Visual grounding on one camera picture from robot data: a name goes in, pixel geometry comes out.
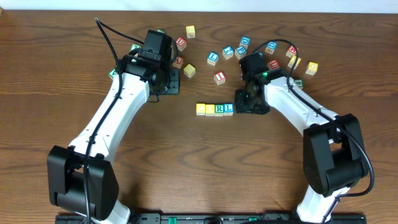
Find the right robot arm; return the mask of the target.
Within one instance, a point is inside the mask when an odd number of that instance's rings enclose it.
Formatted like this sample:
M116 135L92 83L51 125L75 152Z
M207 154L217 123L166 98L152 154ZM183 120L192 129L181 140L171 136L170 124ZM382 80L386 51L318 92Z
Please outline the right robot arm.
M281 68L244 72L236 91L237 113L280 112L303 137L303 171L308 189L296 209L301 222L325 223L341 198L360 179L373 175L358 119L340 116L308 96Z

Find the yellow O block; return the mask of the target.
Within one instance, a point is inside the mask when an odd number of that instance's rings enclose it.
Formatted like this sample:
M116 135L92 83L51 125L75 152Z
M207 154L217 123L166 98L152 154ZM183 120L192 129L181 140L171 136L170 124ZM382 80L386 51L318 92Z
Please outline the yellow O block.
M206 104L205 105L205 116L214 116L215 115L215 105Z

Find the green R block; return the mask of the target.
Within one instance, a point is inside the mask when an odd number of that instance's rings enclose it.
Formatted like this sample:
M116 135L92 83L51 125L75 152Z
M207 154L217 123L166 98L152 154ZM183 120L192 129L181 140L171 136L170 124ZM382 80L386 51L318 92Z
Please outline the green R block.
M224 116L224 104L215 105L215 116Z

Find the yellow C block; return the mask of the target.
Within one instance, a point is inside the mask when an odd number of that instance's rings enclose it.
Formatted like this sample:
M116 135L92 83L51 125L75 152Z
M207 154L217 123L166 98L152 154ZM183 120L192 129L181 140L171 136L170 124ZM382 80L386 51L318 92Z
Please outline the yellow C block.
M197 114L197 116L206 115L206 104L205 103L197 103L196 104L196 114Z

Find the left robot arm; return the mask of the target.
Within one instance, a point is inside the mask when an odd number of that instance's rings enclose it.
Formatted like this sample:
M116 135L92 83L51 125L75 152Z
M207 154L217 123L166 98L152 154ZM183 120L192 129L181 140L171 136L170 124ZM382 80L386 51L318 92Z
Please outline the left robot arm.
M104 101L86 128L68 145L54 146L47 157L52 205L90 223L127 223L130 209L118 200L113 171L118 146L134 115L151 95L176 95L180 71L168 62L126 55Z

